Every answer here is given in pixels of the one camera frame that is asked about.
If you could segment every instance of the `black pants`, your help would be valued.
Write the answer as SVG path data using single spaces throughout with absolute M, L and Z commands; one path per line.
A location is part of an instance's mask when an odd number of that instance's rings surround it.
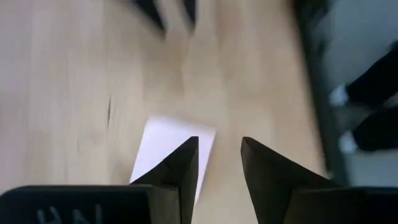
M 365 151 L 398 149 L 398 106 L 380 109 L 398 92 L 398 50 L 378 60 L 346 90 L 351 102 L 379 109 L 353 130 L 359 148 Z

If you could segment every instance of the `wood grain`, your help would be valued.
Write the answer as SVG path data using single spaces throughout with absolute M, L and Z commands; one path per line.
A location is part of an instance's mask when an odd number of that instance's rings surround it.
M 194 223 L 256 223 L 243 136 L 324 174 L 287 3 L 159 7 L 165 40 L 127 1 L 0 1 L 0 191 L 127 184 L 151 114 L 217 129 Z

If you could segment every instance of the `dark blurry object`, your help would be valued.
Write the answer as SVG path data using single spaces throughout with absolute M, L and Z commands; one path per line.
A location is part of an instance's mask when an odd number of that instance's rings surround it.
M 126 186 L 29 186 L 0 197 L 0 223 L 183 223 L 192 219 L 198 138 Z
M 260 224 L 398 222 L 398 189 L 342 188 L 247 137 L 241 155 Z
M 164 35 L 167 28 L 162 20 L 155 0 L 132 0 L 132 2 Z M 197 19 L 196 0 L 182 0 L 182 5 L 190 21 L 191 28 L 194 29 Z

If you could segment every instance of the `shoe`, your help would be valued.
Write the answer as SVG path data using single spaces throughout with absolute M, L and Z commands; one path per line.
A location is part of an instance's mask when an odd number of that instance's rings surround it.
M 345 106 L 348 103 L 349 96 L 346 85 L 340 85 L 335 88 L 329 95 L 329 103 L 332 106 Z
M 353 133 L 351 131 L 345 132 L 338 139 L 338 146 L 340 150 L 345 154 L 352 154 L 359 151 L 359 147 L 355 142 Z

